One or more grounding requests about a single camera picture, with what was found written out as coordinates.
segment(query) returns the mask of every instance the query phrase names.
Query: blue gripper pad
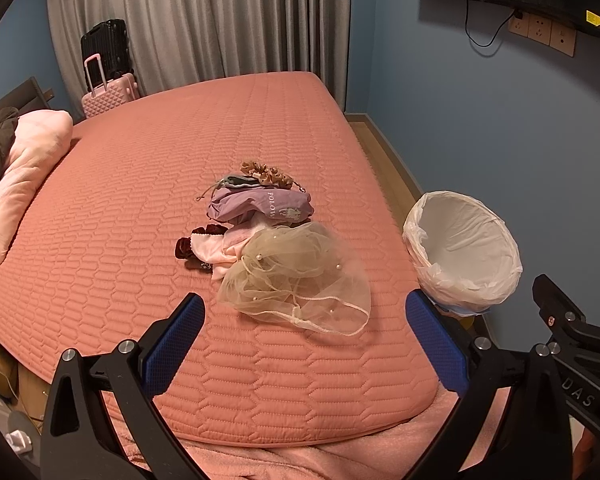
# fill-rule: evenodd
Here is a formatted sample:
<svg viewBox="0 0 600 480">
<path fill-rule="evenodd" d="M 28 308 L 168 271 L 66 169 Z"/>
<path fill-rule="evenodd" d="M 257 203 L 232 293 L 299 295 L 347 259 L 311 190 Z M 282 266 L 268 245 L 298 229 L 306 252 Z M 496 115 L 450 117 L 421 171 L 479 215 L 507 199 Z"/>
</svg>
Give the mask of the blue gripper pad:
<svg viewBox="0 0 600 480">
<path fill-rule="evenodd" d="M 434 367 L 440 382 L 462 397 L 469 388 L 466 356 L 436 317 L 435 306 L 421 290 L 407 296 L 407 321 Z"/>
<path fill-rule="evenodd" d="M 205 302 L 197 294 L 188 294 L 169 319 L 161 319 L 149 327 L 145 336 L 150 340 L 154 326 L 161 329 L 156 331 L 158 334 L 164 324 L 168 326 L 147 354 L 141 356 L 142 389 L 148 397 L 167 391 L 204 323 Z"/>
</svg>

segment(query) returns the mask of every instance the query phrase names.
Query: curtain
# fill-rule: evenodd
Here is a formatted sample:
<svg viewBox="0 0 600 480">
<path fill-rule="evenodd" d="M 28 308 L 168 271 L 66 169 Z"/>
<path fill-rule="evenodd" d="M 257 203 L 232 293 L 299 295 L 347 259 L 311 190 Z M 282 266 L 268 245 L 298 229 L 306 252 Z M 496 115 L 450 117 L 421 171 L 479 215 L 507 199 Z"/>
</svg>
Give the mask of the curtain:
<svg viewBox="0 0 600 480">
<path fill-rule="evenodd" d="M 281 70 L 318 75 L 344 108 L 350 0 L 47 0 L 68 92 L 86 93 L 80 37 L 126 21 L 142 94 L 219 77 Z"/>
</svg>

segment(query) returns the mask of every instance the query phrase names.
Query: pink quilted bedspread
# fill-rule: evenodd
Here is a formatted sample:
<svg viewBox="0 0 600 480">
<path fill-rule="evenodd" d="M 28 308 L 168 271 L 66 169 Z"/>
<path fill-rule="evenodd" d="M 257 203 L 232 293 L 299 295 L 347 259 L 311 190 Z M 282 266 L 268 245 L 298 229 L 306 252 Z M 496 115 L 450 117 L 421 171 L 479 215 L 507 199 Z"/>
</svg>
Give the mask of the pink quilted bedspread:
<svg viewBox="0 0 600 480">
<path fill-rule="evenodd" d="M 378 183 L 320 80 L 270 73 L 131 102 L 78 124 L 78 140 L 29 207 L 0 265 L 0 343 L 50 381 L 62 351 L 108 352 L 167 317 L 184 295 L 206 322 L 167 393 L 180 437 L 300 446 L 392 427 L 438 380 L 404 315 L 416 275 Z M 258 323 L 217 306 L 208 274 L 174 243 L 207 223 L 194 198 L 243 160 L 283 168 L 314 219 L 362 257 L 371 318 L 352 337 Z"/>
</svg>

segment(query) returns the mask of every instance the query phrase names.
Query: suitcase handle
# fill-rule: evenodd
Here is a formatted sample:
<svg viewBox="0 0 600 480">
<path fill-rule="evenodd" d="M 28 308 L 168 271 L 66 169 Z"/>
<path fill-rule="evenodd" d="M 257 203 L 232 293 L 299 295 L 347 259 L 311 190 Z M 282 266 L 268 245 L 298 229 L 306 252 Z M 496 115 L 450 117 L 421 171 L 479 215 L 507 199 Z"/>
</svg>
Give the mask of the suitcase handle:
<svg viewBox="0 0 600 480">
<path fill-rule="evenodd" d="M 84 60 L 84 71 L 87 73 L 87 80 L 89 81 L 89 90 L 91 90 L 91 97 L 96 97 L 96 91 L 93 89 L 93 83 L 91 82 L 91 75 L 89 74 L 87 63 L 93 61 L 94 59 L 98 60 L 98 68 L 100 69 L 100 75 L 102 76 L 104 91 L 107 91 L 107 78 L 104 75 L 104 69 L 102 67 L 102 60 L 100 59 L 100 54 L 93 54 L 93 56 L 89 56 L 87 59 Z"/>
</svg>

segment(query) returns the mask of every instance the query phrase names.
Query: power outlet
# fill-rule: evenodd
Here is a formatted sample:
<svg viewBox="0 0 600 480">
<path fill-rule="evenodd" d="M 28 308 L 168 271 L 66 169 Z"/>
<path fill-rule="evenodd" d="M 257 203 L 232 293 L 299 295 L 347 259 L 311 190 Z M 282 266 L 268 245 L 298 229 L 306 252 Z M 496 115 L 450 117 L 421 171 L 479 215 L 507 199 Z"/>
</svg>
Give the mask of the power outlet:
<svg viewBox="0 0 600 480">
<path fill-rule="evenodd" d="M 551 20 L 530 14 L 528 38 L 548 45 L 551 42 Z"/>
<path fill-rule="evenodd" d="M 549 43 L 555 50 L 573 57 L 576 50 L 576 31 L 561 23 L 554 22 L 551 26 L 551 41 Z"/>
<path fill-rule="evenodd" d="M 513 16 L 509 20 L 509 32 L 519 34 L 525 38 L 529 35 L 529 14 L 524 12 L 522 18 L 516 18 Z"/>
</svg>

